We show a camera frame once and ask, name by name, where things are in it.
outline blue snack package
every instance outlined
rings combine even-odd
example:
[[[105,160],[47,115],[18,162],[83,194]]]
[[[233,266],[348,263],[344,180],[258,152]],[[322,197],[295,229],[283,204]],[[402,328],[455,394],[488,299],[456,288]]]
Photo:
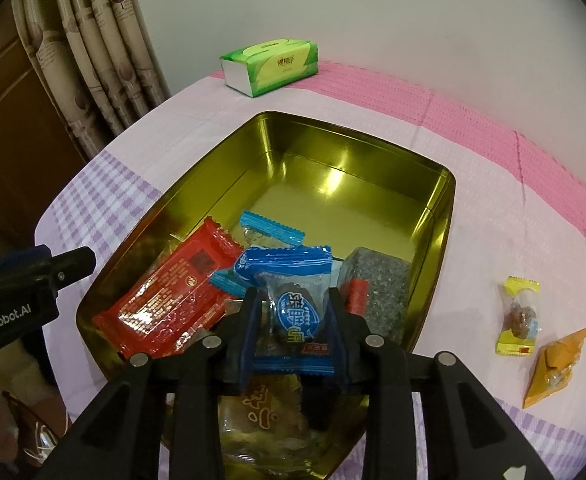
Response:
[[[240,225],[244,229],[244,238],[249,245],[265,248],[285,248],[302,244],[305,233],[280,224],[275,220],[244,211],[240,216]]]
[[[209,277],[209,283],[217,286],[235,298],[243,298],[249,283],[238,276],[233,269],[216,270]]]
[[[236,273],[258,285],[269,303],[255,353],[255,373],[333,373],[328,358],[305,350],[322,343],[332,263],[328,246],[250,247],[238,259]]]

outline tablecloth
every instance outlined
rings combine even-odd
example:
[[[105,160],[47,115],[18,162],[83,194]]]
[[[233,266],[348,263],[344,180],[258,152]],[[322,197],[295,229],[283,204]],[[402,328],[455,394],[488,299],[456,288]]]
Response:
[[[44,336],[76,417],[104,384],[75,325],[90,282],[151,205],[188,168],[259,112],[280,110],[372,134],[436,160],[456,178],[448,247],[415,352],[457,354],[498,399],[557,479],[586,463],[586,342],[568,388],[521,410],[532,358],[495,354],[498,283],[542,284],[540,343],[586,326],[586,188],[518,132],[428,89],[329,62],[317,76],[250,99],[220,74],[184,89],[129,128],[44,213],[36,242],[54,254],[88,245],[92,277],[60,292]],[[423,425],[417,419],[423,436]],[[422,477],[425,455],[419,447]],[[166,457],[163,451],[164,470]],[[363,441],[335,473],[361,475]]]

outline blue oval label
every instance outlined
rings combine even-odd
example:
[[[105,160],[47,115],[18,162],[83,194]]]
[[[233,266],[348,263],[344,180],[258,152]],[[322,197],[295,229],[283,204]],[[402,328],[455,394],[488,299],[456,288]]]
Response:
[[[276,308],[279,322],[287,331],[287,343],[301,343],[317,333],[320,317],[301,293],[285,292],[278,298]]]

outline green tissue package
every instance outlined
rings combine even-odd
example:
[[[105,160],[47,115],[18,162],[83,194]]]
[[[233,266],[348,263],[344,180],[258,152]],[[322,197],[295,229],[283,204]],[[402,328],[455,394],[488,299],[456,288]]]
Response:
[[[220,57],[227,85],[257,97],[317,74],[317,45],[312,41],[273,40]]]

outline golden tray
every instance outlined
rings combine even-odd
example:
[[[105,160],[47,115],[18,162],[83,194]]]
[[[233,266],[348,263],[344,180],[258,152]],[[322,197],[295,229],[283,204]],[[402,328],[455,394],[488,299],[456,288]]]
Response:
[[[212,216],[238,241],[251,210],[307,233],[306,245],[355,248],[412,262],[403,347],[412,350],[427,316],[449,233],[455,179],[447,168],[394,144],[308,118],[263,112],[188,170],[141,219],[103,267],[77,309],[77,327],[107,379],[123,361],[92,318],[137,282],[165,246]],[[296,478],[325,478],[363,432],[357,431]],[[247,469],[227,478],[267,478]]]

